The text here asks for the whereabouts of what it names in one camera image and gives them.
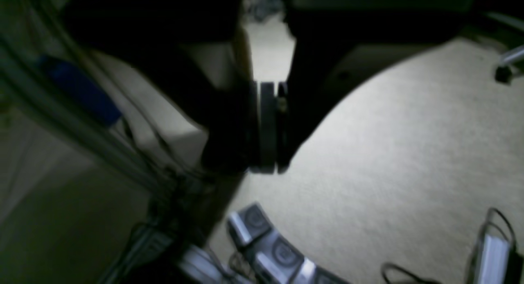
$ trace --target wire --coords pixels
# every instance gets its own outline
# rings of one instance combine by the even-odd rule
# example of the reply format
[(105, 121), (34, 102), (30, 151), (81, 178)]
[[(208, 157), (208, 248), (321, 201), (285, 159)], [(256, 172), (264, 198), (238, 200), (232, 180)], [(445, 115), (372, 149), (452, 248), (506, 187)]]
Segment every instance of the wire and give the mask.
[(122, 133), (120, 131), (118, 131), (118, 129), (115, 129), (116, 133), (124, 139), (124, 141), (127, 142), (127, 144), (129, 144), (133, 150), (135, 150), (138, 155), (140, 155), (140, 157), (142, 157), (142, 159), (144, 160), (144, 162), (146, 163), (146, 165), (148, 166), (148, 168), (151, 170), (151, 171), (156, 171), (156, 170), (161, 170), (160, 166), (158, 165), (158, 163), (156, 163), (155, 161), (152, 160), (152, 158), (148, 155), (146, 155), (146, 153), (144, 153), (142, 150), (140, 150), (135, 142), (135, 137), (133, 136), (133, 133), (131, 132), (131, 128), (129, 127), (129, 123), (127, 122), (127, 120), (125, 118), (122, 118), (122, 124), (124, 126), (124, 132), (126, 135), (122, 135)]
[[(44, 3), (47, 5), (47, 7), (49, 9), (51, 9), (52, 12), (54, 12), (54, 14), (58, 13), (56, 11), (56, 8), (54, 7), (54, 5), (51, 3), (50, 0), (43, 0)], [(65, 45), (65, 40), (61, 37), (61, 34), (60, 34), (60, 31), (58, 30), (58, 28), (54, 25), (54, 23), (52, 22), (52, 20), (47, 17), (47, 20), (53, 24), (53, 28), (54, 28), (54, 32), (56, 33), (55, 35), (58, 35), (60, 36), (60, 40), (62, 42), (63, 45)], [(71, 53), (74, 53), (72, 51), (72, 49), (70, 47), (68, 47), (69, 51)], [(142, 115), (142, 117), (144, 118), (144, 120), (146, 120), (146, 122), (148, 123), (148, 126), (153, 130), (153, 133), (155, 135), (155, 138), (157, 139), (157, 141), (160, 143), (162, 149), (167, 153), (167, 155), (170, 157), (170, 159), (172, 159), (172, 161), (174, 161), (174, 163), (176, 165), (178, 165), (180, 168), (182, 168), (183, 170), (185, 170), (185, 172), (189, 175), (189, 176), (193, 176), (194, 178), (198, 178), (200, 180), (204, 180), (208, 177), (220, 177), (220, 178), (237, 178), (238, 175), (225, 175), (225, 174), (213, 174), (213, 173), (208, 173), (208, 172), (200, 172), (198, 170), (195, 170), (195, 169), (192, 169), (187, 163), (185, 163), (185, 161), (183, 161), (182, 158), (180, 158), (179, 155), (176, 154), (176, 152), (174, 152), (171, 148), (171, 146), (169, 146), (168, 142), (166, 142), (165, 138), (163, 138), (163, 136), (161, 135), (161, 133), (156, 129), (157, 125), (154, 123), (154, 120), (152, 120), (148, 114), (145, 112), (145, 109), (144, 107), (141, 107), (140, 105), (138, 105), (136, 103), (136, 101), (134, 101), (132, 99), (132, 97), (128, 94), (128, 92), (125, 90), (125, 88), (122, 87), (122, 84), (116, 80), (104, 67), (103, 67), (103, 64), (99, 61), (99, 59), (97, 59), (90, 51), (86, 51), (86, 50), (83, 50), (84, 53), (88, 56), (88, 58), (96, 65), (96, 67), (104, 74), (105, 77), (107, 77), (111, 83), (120, 91), (120, 93), (129, 101), (129, 103), (131, 103), (131, 105), (133, 105), (133, 107), (135, 107), (135, 109), (137, 109), (137, 111), (139, 112), (139, 114)], [(80, 60), (78, 59), (78, 56), (76, 54), (73, 55), (77, 60), (77, 62), (80, 63)]]
[[(135, 234), (135, 232), (140, 227), (144, 227), (144, 230), (139, 234)], [(127, 239), (127, 243), (124, 247), (124, 250), (120, 253), (120, 257), (118, 258), (118, 262), (116, 263), (116, 283), (121, 282), (123, 278), (126, 276), (125, 270), (128, 268), (128, 265), (124, 262), (124, 260), (129, 251), (131, 251), (133, 244), (136, 243), (137, 238), (140, 237), (147, 228), (152, 228), (154, 230), (158, 230), (159, 232), (163, 232), (157, 225), (144, 222), (137, 223), (131, 228), (131, 231), (129, 232), (129, 238)]]
[(206, 248), (209, 251), (208, 253), (209, 253), (209, 256), (211, 257), (211, 260), (213, 261), (213, 264), (219, 270), (222, 276), (228, 279), (232, 283), (238, 282), (238, 280), (235, 279), (234, 274), (231, 274), (224, 269), (224, 267), (220, 263), (219, 258), (217, 257), (213, 249), (211, 249), (211, 246), (209, 245), (209, 243), (206, 242), (206, 236), (204, 236), (204, 232), (202, 232), (202, 229), (200, 229), (198, 226), (195, 226), (195, 229), (196, 229), (196, 232), (199, 234), (200, 238), (202, 239), (202, 241), (204, 241), (204, 244), (206, 245)]
[(386, 262), (386, 263), (382, 264), (382, 266), (380, 267), (380, 273), (382, 274), (382, 279), (384, 279), (386, 284), (394, 283), (394, 282), (391, 282), (389, 280), (388, 276), (387, 276), (387, 272), (389, 270), (396, 270), (396, 271), (399, 271), (399, 272), (403, 273), (404, 275), (407, 275), (408, 277), (413, 279), (413, 283), (417, 283), (417, 284), (441, 284), (440, 282), (438, 282), (438, 281), (436, 281), (434, 279), (420, 278), (419, 276), (415, 275), (414, 273), (404, 269), (403, 267), (400, 267), (398, 265), (392, 264), (391, 262)]
[(479, 252), (483, 248), (484, 239), (485, 239), (488, 228), (489, 227), (495, 228), (503, 236), (503, 238), (506, 241), (508, 240), (508, 236), (506, 236), (504, 231), (502, 231), (502, 229), (497, 224), (492, 222), (494, 214), (497, 214), (506, 223), (506, 226), (511, 235), (511, 249), (513, 251), (517, 250), (517, 240), (515, 237), (515, 232), (513, 231), (513, 227), (511, 226), (511, 223), (509, 223), (505, 215), (503, 215), (503, 213), (500, 210), (494, 207), (490, 207), (490, 209), (488, 209), (488, 212), (486, 214), (486, 219), (479, 230), (479, 233), (477, 235), (477, 241), (475, 241), (473, 252), (471, 252), (470, 258), (468, 260), (468, 265), (466, 266), (466, 279), (465, 279), (466, 284), (473, 283), (475, 279), (475, 270), (477, 267)]
[(251, 282), (257, 283), (255, 271), (251, 268), (249, 263), (245, 260), (240, 252), (235, 252), (229, 258), (228, 265), (234, 272), (244, 276)]
[[(496, 213), (503, 221), (504, 223), (506, 223), (506, 226), (508, 227), (508, 230), (509, 230), (509, 234), (511, 235), (511, 248), (513, 250), (517, 250), (517, 238), (515, 236), (515, 232), (513, 230), (513, 227), (511, 226), (511, 223), (509, 223), (508, 219), (506, 219), (506, 216), (503, 215), (503, 213), (494, 208), (494, 207), (490, 207), (490, 209), (488, 209), (488, 213), (486, 215), (486, 222), (489, 222), (492, 220), (493, 218), (493, 214)], [(505, 236), (504, 232), (502, 232), (502, 230), (500, 230), (500, 228), (498, 228), (499, 231), (504, 235), (504, 239), (507, 240), (507, 237)]]

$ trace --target carpeted floor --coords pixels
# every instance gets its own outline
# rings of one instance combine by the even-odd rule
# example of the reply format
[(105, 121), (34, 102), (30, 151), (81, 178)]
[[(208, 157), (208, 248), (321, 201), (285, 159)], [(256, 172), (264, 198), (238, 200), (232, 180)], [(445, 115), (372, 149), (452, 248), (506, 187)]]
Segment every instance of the carpeted floor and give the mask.
[[(284, 79), (283, 25), (247, 30), (255, 79)], [(455, 40), (385, 71), (339, 103), (286, 174), (248, 176), (229, 211), (260, 202), (301, 252), (353, 283), (381, 282), (385, 261), (462, 282), (490, 206), (524, 242), (524, 79), (495, 83), (497, 60)], [(221, 260), (234, 251), (224, 224), (211, 242)]]

